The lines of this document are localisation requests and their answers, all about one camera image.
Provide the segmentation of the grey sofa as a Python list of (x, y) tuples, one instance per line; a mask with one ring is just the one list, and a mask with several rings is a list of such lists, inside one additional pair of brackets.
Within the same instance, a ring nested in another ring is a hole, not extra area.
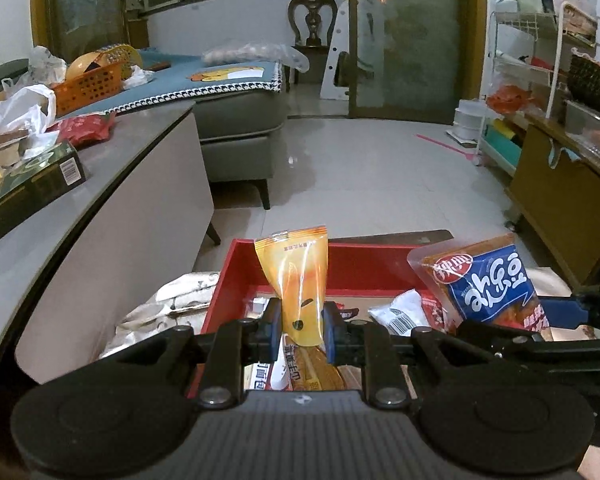
[(272, 134), (287, 119), (282, 91), (248, 91), (194, 102), (199, 142), (208, 180), (249, 182), (270, 209), (268, 180), (273, 177)]

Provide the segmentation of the white silver snack packet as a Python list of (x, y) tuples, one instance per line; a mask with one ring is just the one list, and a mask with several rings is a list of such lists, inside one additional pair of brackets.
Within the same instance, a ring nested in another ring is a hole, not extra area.
[(370, 308), (368, 315), (385, 326), (390, 334), (401, 337), (411, 336), (413, 328), (430, 327), (422, 307), (422, 296), (415, 289), (402, 292), (390, 304)]

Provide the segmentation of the orange snack packet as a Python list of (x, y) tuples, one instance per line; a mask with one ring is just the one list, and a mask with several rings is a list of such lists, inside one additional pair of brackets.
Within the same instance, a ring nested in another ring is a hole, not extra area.
[(268, 388), (343, 390), (346, 382), (338, 368), (327, 362), (324, 344), (327, 229), (314, 226), (280, 232), (260, 238), (254, 249), (282, 310), (282, 336)]

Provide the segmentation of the orange plastic basket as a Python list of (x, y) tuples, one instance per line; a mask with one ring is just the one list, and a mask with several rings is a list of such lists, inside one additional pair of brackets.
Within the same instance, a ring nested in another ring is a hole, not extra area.
[(65, 116), (120, 93), (134, 66), (142, 67), (143, 61), (129, 44), (112, 44), (79, 56), (67, 68), (65, 80), (53, 85), (56, 115)]

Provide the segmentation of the toast bread packet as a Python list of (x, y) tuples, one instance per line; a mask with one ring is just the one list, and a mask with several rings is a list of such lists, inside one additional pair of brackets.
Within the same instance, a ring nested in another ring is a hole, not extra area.
[(283, 346), (279, 347), (274, 363), (256, 363), (245, 368), (244, 389), (258, 391), (291, 390), (291, 379)]

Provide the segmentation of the red bag on table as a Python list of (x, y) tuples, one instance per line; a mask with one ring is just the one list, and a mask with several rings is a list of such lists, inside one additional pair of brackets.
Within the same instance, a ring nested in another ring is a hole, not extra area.
[(68, 142), (79, 151), (108, 141), (116, 116), (117, 114), (112, 112), (68, 117), (55, 122), (46, 132), (57, 133), (58, 142)]

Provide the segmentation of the blue red large snack bag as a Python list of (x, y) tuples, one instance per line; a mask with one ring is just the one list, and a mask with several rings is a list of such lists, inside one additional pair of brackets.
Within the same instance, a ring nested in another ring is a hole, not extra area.
[(447, 333), (467, 320), (537, 333), (550, 326), (512, 233), (422, 246), (407, 262), (440, 302)]

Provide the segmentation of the grey curved coffee table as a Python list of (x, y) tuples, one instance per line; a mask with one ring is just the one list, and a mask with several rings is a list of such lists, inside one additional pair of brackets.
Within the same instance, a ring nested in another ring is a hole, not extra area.
[(214, 211), (193, 103), (119, 117), (86, 179), (0, 240), (0, 379), (94, 361), (120, 318), (192, 270)]

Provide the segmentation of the dark wooden chair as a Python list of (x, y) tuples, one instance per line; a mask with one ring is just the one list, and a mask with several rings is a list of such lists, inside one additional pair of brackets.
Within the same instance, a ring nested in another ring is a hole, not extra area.
[[(300, 8), (306, 11), (306, 32), (302, 32), (297, 21)], [(337, 15), (335, 0), (290, 0), (287, 18), (294, 33), (294, 47), (309, 60), (309, 70), (306, 73), (294, 71), (295, 84), (322, 82)]]

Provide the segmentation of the white perforated board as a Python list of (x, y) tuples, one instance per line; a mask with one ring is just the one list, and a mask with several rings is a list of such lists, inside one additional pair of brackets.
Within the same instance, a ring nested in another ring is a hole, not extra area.
[[(370, 106), (379, 106), (384, 102), (381, 96), (381, 79), (385, 71), (385, 19), (377, 0), (358, 0), (356, 10), (356, 81), (363, 87), (358, 90), (358, 96), (366, 98), (365, 92), (368, 92)], [(320, 92), (322, 100), (349, 101), (349, 32), (350, 11), (349, 1), (346, 0), (338, 8), (332, 39), (329, 40)]]

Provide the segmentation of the red cola gummy packet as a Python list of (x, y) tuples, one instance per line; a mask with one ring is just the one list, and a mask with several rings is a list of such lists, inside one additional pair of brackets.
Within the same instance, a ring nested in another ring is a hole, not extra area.
[(434, 330), (445, 332), (444, 311), (440, 301), (426, 292), (420, 296), (422, 297), (422, 312), (426, 316), (428, 325)]

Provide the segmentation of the wooden cabinet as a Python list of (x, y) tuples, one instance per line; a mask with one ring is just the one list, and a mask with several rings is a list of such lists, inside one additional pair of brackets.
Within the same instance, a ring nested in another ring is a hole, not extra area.
[(600, 156), (532, 115), (507, 195), (574, 288), (600, 284)]

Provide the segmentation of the white plastic bag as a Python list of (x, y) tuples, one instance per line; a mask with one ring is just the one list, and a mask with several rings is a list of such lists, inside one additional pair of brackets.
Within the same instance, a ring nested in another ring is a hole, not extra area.
[(17, 82), (3, 82), (6, 98), (0, 101), (0, 148), (21, 141), (24, 159), (30, 159), (57, 144), (58, 133), (50, 131), (58, 115), (54, 87), (65, 81), (67, 63), (36, 46), (29, 55), (28, 70)]

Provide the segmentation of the dark green box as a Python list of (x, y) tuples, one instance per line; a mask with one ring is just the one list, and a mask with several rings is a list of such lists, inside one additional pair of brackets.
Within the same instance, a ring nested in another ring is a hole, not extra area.
[(0, 180), (0, 239), (84, 181), (79, 154), (67, 141), (10, 170)]

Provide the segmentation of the red cardboard box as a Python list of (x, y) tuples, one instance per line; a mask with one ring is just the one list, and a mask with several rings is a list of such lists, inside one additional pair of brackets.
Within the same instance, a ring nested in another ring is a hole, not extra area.
[[(351, 301), (355, 298), (392, 299), (401, 292), (416, 289), (427, 292), (426, 285), (407, 263), (413, 249), (406, 245), (353, 244), (350, 240), (332, 243), (328, 248), (326, 296)], [(257, 296), (272, 295), (251, 240), (233, 240), (219, 283), (211, 300), (202, 331), (212, 335), (230, 321), (244, 317), (246, 302)], [(349, 365), (337, 367), (346, 387)]]

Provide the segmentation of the floral satin tablecloth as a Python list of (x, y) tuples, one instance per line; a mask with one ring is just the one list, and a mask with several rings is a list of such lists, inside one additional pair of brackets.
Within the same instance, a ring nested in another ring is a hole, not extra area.
[[(527, 272), (540, 295), (570, 295), (569, 286), (550, 268), (531, 268)], [(147, 301), (117, 322), (114, 336), (97, 359), (174, 326), (186, 325), (196, 334), (201, 333), (219, 279), (219, 272), (192, 272), (162, 285)], [(600, 479), (600, 448), (590, 446), (579, 472), (585, 479)]]

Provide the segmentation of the blue sofa blanket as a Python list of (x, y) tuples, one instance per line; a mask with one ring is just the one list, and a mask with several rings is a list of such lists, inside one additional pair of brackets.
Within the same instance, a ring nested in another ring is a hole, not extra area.
[(151, 81), (122, 90), (94, 104), (68, 114), (68, 117), (93, 113), (126, 113), (138, 108), (171, 101), (201, 99), (248, 91), (283, 90), (283, 67), (279, 62), (249, 61), (205, 66), (200, 56), (140, 50), (146, 66), (169, 62), (170, 67), (155, 72)]

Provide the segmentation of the red spicy strip packet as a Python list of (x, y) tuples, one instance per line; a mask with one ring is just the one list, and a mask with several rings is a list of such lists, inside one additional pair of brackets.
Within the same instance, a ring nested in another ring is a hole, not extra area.
[(268, 297), (254, 297), (246, 302), (245, 308), (245, 318), (260, 318), (266, 307), (268, 306), (268, 302), (270, 300)]

